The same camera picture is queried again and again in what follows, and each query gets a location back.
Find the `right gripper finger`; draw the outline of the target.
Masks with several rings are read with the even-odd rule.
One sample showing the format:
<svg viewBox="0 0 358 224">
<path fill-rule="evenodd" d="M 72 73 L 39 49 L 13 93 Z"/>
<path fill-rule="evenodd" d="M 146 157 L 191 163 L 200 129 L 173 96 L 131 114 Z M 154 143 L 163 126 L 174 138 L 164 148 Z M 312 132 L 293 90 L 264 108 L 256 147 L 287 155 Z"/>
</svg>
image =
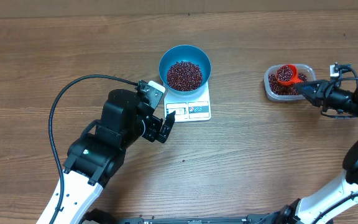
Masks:
<svg viewBox="0 0 358 224">
<path fill-rule="evenodd" d="M 315 80 L 311 82 L 301 82 L 297 83 L 297 89 L 318 89 L 319 86 L 322 84 L 321 80 Z"/>
<path fill-rule="evenodd" d="M 295 89 L 303 95 L 313 106 L 316 105 L 316 90 L 311 86 L 296 86 Z"/>
</svg>

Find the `red measuring scoop blue handle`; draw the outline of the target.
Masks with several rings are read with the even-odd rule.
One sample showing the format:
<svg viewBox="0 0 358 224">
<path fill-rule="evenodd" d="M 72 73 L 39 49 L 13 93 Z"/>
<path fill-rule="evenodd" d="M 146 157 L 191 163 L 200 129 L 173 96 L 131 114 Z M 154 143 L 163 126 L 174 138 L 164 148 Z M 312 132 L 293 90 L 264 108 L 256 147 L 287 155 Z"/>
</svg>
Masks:
<svg viewBox="0 0 358 224">
<path fill-rule="evenodd" d="M 281 66 L 276 71 L 275 76 L 279 84 L 284 86 L 303 82 L 303 80 L 298 77 L 298 69 L 292 64 Z"/>
</svg>

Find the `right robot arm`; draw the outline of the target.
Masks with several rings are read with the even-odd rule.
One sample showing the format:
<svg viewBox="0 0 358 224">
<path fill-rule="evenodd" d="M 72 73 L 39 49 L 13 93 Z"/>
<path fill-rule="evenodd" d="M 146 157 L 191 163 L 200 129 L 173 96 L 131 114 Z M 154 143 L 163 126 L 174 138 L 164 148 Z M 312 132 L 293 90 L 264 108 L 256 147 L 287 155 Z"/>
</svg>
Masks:
<svg viewBox="0 0 358 224">
<path fill-rule="evenodd" d="M 358 87 L 343 90 L 341 78 L 297 83 L 296 90 L 312 105 L 339 109 L 358 117 Z M 284 206 L 272 223 L 332 223 L 335 216 L 358 204 L 358 140 L 342 162 L 341 173 L 313 195 Z"/>
</svg>

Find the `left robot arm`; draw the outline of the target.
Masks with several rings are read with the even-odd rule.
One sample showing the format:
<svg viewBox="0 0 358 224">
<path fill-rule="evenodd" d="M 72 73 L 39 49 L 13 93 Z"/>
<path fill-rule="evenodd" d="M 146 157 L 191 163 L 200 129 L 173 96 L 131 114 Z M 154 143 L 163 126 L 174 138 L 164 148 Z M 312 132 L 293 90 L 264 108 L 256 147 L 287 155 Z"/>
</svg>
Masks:
<svg viewBox="0 0 358 224">
<path fill-rule="evenodd" d="M 174 124 L 153 115 L 165 93 L 150 86 L 143 90 L 113 90 L 100 119 L 94 120 L 69 147 L 63 179 L 55 188 L 39 223 L 79 223 L 123 165 L 127 148 L 139 137 L 164 143 Z"/>
</svg>

